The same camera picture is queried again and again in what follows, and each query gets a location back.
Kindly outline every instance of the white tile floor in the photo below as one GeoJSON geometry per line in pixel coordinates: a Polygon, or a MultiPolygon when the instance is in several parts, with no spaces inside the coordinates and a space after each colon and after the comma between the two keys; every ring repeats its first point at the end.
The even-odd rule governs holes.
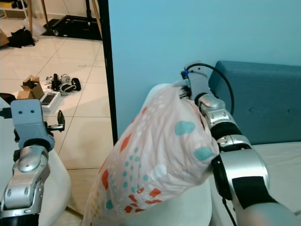
{"type": "MultiPolygon", "coordinates": [[[[7,36],[21,25],[19,19],[0,20],[7,36]]],[[[44,83],[54,73],[81,82],[81,91],[62,97],[44,118],[54,124],[59,109],[65,115],[65,131],[55,132],[55,151],[71,175],[70,205],[83,212],[93,178],[113,146],[102,42],[43,36],[34,47],[0,48],[0,92],[16,95],[29,75],[39,76],[44,83]],[[82,187],[74,180],[78,177],[88,178],[88,185],[74,190],[82,187]]],[[[64,213],[55,225],[79,225],[79,221],[64,213]]]]}

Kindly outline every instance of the cable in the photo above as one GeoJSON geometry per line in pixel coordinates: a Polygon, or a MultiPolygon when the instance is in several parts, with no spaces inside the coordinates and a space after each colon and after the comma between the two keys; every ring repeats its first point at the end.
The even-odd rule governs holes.
{"type": "Polygon", "coordinates": [[[234,225],[234,226],[237,226],[237,224],[236,224],[236,222],[235,222],[235,220],[234,220],[234,218],[233,218],[233,216],[232,216],[232,214],[231,214],[231,212],[230,212],[230,210],[229,210],[229,208],[228,208],[228,206],[227,206],[227,202],[226,202],[226,199],[225,199],[225,198],[222,199],[222,203],[224,204],[224,206],[225,206],[225,208],[226,208],[226,211],[227,211],[227,213],[229,214],[229,217],[230,217],[230,219],[231,219],[233,225],[234,225]]]}
{"type": "Polygon", "coordinates": [[[226,82],[226,84],[228,86],[229,92],[230,92],[230,98],[231,98],[231,111],[230,111],[230,113],[231,113],[231,115],[233,115],[233,113],[234,113],[234,95],[233,95],[232,87],[231,87],[228,79],[226,78],[226,76],[220,70],[216,69],[215,67],[213,67],[211,65],[208,65],[208,64],[203,64],[203,63],[192,64],[192,65],[188,66],[186,68],[186,70],[189,70],[190,68],[195,67],[195,66],[208,67],[208,68],[212,69],[213,71],[217,72],[224,79],[224,81],[226,82]]]}

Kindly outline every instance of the bed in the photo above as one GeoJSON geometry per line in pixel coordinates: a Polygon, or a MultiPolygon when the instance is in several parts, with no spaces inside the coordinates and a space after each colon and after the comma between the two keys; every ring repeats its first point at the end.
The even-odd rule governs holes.
{"type": "MultiPolygon", "coordinates": [[[[234,119],[266,162],[269,192],[293,212],[301,210],[301,67],[220,61],[235,97],[234,119]]],[[[231,106],[228,88],[213,73],[209,86],[231,106]]],[[[212,226],[232,226],[210,178],[212,226]]],[[[232,214],[233,206],[227,202],[232,214]]]]}

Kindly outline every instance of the white sheet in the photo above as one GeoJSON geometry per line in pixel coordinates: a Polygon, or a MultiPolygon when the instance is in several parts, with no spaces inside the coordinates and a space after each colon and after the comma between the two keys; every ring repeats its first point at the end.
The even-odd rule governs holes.
{"type": "MultiPolygon", "coordinates": [[[[254,145],[266,162],[269,177],[269,193],[291,211],[301,210],[301,142],[254,145]]],[[[213,177],[210,178],[212,193],[212,225],[232,226],[230,218],[217,193],[213,177]]],[[[235,217],[231,202],[227,202],[235,217]]]]}

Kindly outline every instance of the teal polka dot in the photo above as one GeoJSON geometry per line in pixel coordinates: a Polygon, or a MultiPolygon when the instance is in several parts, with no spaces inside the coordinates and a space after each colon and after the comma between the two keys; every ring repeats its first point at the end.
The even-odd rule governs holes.
{"type": "Polygon", "coordinates": [[[190,121],[179,121],[174,128],[174,132],[177,136],[191,133],[195,129],[196,125],[190,121]]]}
{"type": "Polygon", "coordinates": [[[149,176],[147,176],[147,175],[143,176],[143,180],[147,181],[148,179],[149,179],[149,176]]]}
{"type": "Polygon", "coordinates": [[[107,203],[105,204],[105,207],[109,210],[113,209],[113,203],[111,200],[108,200],[107,203]]]}
{"type": "Polygon", "coordinates": [[[199,161],[205,161],[205,160],[209,159],[210,157],[214,156],[214,154],[212,153],[212,150],[210,147],[201,147],[194,151],[194,156],[199,161]]]}

